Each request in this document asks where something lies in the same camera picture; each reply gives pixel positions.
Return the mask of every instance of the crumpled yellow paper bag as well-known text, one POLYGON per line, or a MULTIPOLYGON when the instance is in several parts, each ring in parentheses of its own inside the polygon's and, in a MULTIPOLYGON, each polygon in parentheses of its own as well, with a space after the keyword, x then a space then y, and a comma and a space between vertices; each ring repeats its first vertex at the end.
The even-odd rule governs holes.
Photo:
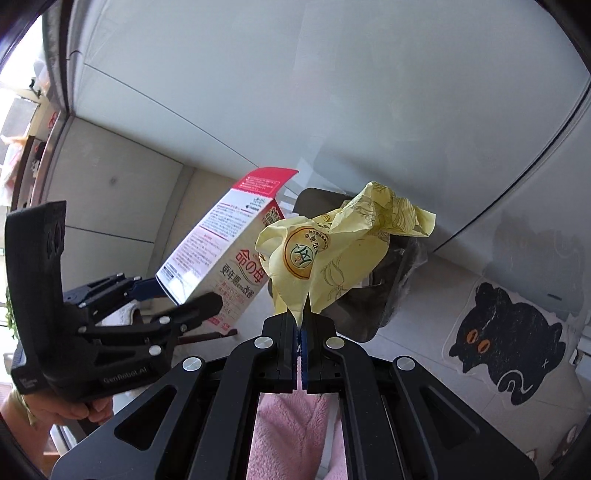
MULTIPOLYGON (((353 200, 314 219, 267 226, 256 241, 261 265, 298 326, 306 298, 320 313, 361 282, 388 251, 389 235, 429 236, 435 214, 375 181, 353 200)), ((276 310, 285 311, 285 306, 276 310)))

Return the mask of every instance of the green plant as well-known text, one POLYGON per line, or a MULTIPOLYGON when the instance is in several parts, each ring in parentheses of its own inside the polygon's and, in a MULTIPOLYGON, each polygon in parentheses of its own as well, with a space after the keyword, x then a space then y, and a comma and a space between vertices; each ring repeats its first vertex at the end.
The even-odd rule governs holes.
POLYGON ((8 287, 6 288, 6 310, 6 321, 8 328, 12 330, 12 338, 18 340, 17 323, 14 321, 14 312, 12 311, 12 303, 10 301, 8 287))

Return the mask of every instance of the human hand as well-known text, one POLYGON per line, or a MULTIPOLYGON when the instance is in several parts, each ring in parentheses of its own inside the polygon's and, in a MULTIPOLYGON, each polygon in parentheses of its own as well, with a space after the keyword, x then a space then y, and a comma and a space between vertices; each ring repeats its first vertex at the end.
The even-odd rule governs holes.
POLYGON ((113 397, 94 400, 90 408, 83 403, 68 402, 51 390, 23 395, 23 398, 35 418, 48 424, 65 425, 66 420, 88 418, 102 425, 113 416, 113 397))

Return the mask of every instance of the yellow wristband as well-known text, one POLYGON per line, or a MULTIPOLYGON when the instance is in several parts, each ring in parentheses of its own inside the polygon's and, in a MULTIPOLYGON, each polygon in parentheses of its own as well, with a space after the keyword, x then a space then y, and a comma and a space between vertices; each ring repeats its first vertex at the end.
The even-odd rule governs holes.
POLYGON ((33 415, 31 410, 29 409, 29 406, 27 405, 27 402, 25 402, 25 399, 18 392, 18 390, 16 388, 12 389, 12 391, 10 392, 9 398, 11 399, 12 404, 16 407, 16 409, 20 413, 22 419, 29 422, 29 425, 31 425, 31 427, 33 425, 35 425, 37 422, 36 416, 33 415))

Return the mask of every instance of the triangular cutout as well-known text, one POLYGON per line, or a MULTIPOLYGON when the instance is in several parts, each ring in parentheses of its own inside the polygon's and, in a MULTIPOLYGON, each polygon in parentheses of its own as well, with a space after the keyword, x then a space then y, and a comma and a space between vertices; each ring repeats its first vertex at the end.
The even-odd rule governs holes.
POLYGON ((463 415, 436 390, 431 387, 423 387, 421 395, 444 448, 451 450, 477 433, 463 415))
POLYGON ((164 387, 118 425, 115 436, 138 450, 149 449, 176 393, 171 385, 164 387))

